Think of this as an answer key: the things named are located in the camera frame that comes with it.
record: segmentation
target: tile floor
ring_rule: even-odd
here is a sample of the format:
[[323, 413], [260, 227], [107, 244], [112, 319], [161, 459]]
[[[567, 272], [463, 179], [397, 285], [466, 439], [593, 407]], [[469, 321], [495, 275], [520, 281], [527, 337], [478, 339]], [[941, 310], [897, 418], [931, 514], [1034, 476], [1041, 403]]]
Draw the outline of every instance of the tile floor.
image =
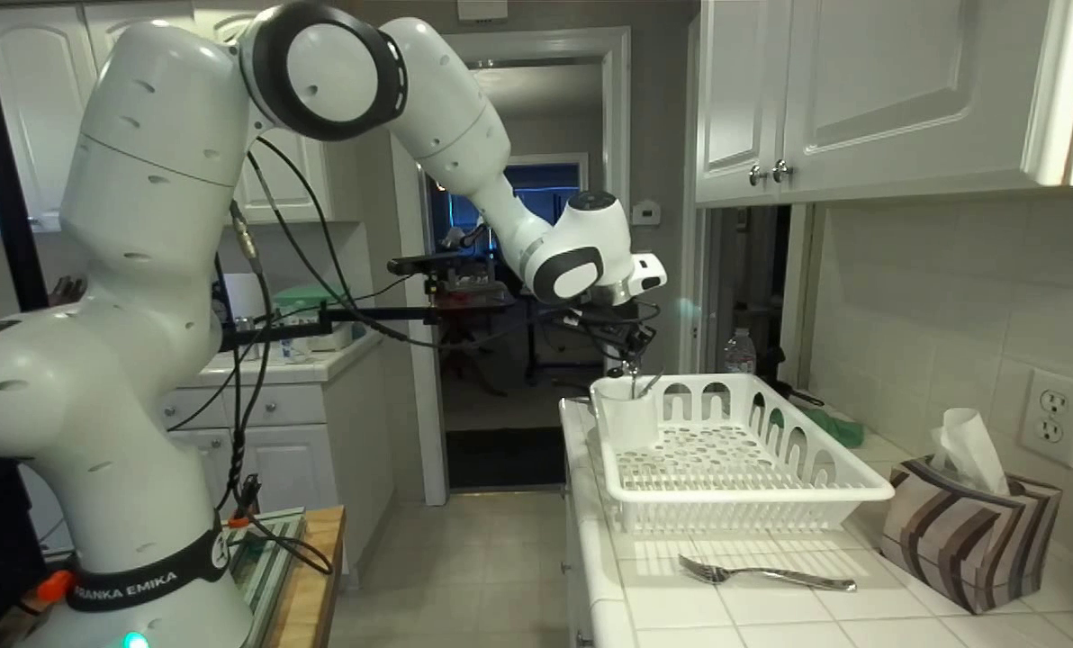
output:
[[567, 648], [562, 490], [459, 494], [394, 507], [341, 583], [332, 648]]

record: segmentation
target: white countertop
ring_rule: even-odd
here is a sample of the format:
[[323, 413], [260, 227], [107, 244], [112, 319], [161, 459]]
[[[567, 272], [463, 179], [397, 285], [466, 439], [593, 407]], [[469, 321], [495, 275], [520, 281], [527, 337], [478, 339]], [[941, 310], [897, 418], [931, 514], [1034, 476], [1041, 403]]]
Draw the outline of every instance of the white countertop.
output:
[[[868, 536], [874, 514], [835, 535], [727, 535], [633, 539], [601, 514], [583, 400], [562, 400], [568, 487], [597, 648], [1073, 648], [1073, 560], [1051, 553], [1045, 589], [988, 617], [969, 617], [897, 566]], [[872, 442], [868, 466], [892, 463]], [[700, 583], [677, 555], [719, 566], [781, 566], [853, 578], [859, 595], [766, 579]]]
[[[268, 365], [268, 380], [271, 387], [307, 387], [307, 383], [332, 383], [340, 371], [355, 368], [362, 357], [368, 357], [371, 351], [380, 347], [380, 337], [368, 331], [355, 343], [345, 343], [341, 351], [335, 355], [311, 355], [307, 359], [287, 359], [281, 355], [281, 347], [271, 351], [271, 365]], [[188, 387], [193, 391], [214, 391], [221, 387], [226, 374], [236, 371], [236, 357], [230, 355], [215, 355], [211, 359], [211, 368], [193, 380]], [[242, 365], [242, 374], [247, 380], [256, 380], [260, 371], [260, 359], [247, 359]]]

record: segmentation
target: ceiling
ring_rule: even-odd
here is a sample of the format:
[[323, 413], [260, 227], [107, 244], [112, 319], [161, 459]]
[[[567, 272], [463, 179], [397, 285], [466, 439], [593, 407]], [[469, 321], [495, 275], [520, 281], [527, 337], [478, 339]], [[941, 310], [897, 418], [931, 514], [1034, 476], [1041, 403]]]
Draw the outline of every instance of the ceiling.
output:
[[496, 111], [601, 111], [601, 63], [473, 70]]

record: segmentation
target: dish rack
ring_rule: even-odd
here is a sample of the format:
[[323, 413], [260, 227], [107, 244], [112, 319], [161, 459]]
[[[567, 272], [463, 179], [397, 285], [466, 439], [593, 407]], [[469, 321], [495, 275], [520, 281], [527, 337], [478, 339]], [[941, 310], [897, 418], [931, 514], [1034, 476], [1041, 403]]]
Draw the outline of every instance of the dish rack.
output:
[[892, 487], [754, 374], [597, 380], [593, 459], [633, 536], [838, 527]]

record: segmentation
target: fork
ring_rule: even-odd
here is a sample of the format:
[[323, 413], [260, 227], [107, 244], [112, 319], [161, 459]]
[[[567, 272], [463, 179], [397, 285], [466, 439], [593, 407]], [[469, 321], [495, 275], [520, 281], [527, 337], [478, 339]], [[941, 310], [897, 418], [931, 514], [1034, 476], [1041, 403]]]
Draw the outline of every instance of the fork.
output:
[[764, 578], [764, 579], [785, 579], [785, 583], [826, 589], [826, 592], [859, 592], [859, 579], [827, 579], [827, 578], [793, 574], [793, 571], [723, 571], [685, 555], [682, 555], [682, 566], [710, 583], [723, 583], [731, 578]]

